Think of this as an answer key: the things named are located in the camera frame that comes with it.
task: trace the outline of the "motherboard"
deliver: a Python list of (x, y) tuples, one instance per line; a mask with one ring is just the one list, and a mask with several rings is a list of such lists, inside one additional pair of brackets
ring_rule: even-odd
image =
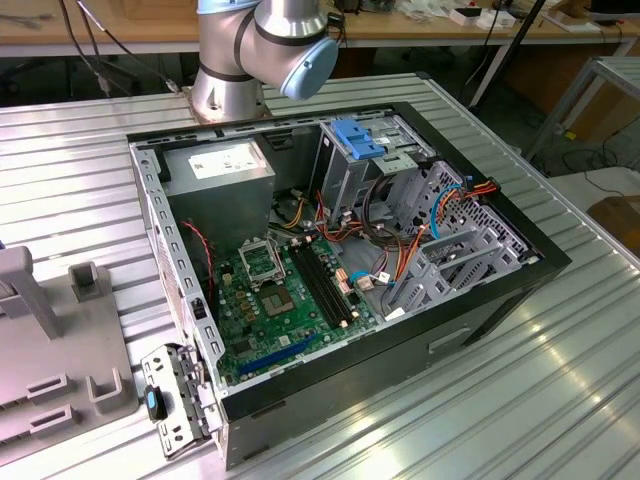
[[(249, 245), (249, 255), (241, 249), (215, 266), (218, 329), (226, 345), (218, 368), (227, 385), (353, 338), (376, 323), (359, 292), (340, 290), (340, 266), (326, 240), (261, 246), (264, 253)], [(255, 278), (268, 272), (276, 280), (257, 285)]]

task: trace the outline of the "blue latch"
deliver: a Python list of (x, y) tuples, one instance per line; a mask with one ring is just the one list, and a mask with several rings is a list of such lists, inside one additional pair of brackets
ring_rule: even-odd
[(351, 149), (351, 155), (356, 160), (381, 157), (386, 153), (355, 120), (334, 120), (331, 126), (342, 143)]

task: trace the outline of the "aluminum extrusion table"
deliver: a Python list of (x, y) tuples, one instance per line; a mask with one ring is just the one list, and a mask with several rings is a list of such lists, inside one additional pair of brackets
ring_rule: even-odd
[[(637, 478), (638, 261), (440, 87), (415, 75), (330, 82), (276, 115), (409, 101), (573, 259), (492, 335), (307, 434), (224, 472), (213, 443), (173, 462), (145, 407), (0, 470), (2, 478)], [(140, 359), (177, 340), (145, 238), (126, 133), (192, 125), (184, 98), (0, 110), (0, 239), (35, 275), (109, 268), (140, 391)]]
[(527, 160), (531, 160), (544, 146), (555, 126), (567, 114), (578, 96), (584, 92), (587, 84), (592, 81), (593, 84), (570, 113), (570, 118), (564, 122), (565, 126), (572, 124), (573, 118), (577, 118), (591, 101), (593, 97), (590, 96), (589, 90), (594, 87), (600, 88), (605, 81), (640, 101), (640, 57), (595, 57), (589, 60), (540, 127), (531, 146), (524, 152)]

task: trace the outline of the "label sticker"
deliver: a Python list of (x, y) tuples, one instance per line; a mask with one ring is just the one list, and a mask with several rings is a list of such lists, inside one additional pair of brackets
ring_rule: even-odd
[(193, 155), (189, 159), (189, 165), (198, 180), (252, 170), (260, 166), (253, 158), (249, 144), (236, 145), (219, 152)]

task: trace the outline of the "wooden table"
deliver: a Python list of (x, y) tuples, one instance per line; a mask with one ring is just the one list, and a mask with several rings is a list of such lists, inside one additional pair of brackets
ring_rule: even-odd
[[(83, 50), (91, 54), (89, 38), (80, 20), (73, 0), (65, 0), (71, 21)], [(181, 53), (198, 51), (198, 23), (192, 20), (130, 20), (106, 0), (86, 0), (96, 17), (119, 40), (135, 53)], [(35, 15), (53, 13), (56, 17), (42, 22), (40, 30), (30, 30), (0, 20), (0, 57), (72, 56), (76, 50), (67, 35), (57, 0), (3, 0), (0, 13)], [(496, 29), (489, 41), (500, 49), (485, 76), (472, 105), (485, 91), (495, 70), (504, 58), (508, 45), (520, 27)], [(96, 38), (105, 54), (122, 53), (106, 35), (96, 30)], [(626, 55), (640, 35), (640, 26), (626, 22), (621, 32), (615, 27), (604, 27), (602, 33), (573, 34), (548, 21), (537, 21), (524, 40), (524, 44), (619, 44), (615, 55)], [(348, 42), (343, 47), (435, 47), (482, 45), (487, 31), (478, 27), (462, 27), (446, 18), (435, 18), (418, 23), (394, 12), (391, 14), (361, 13), (347, 15)]]

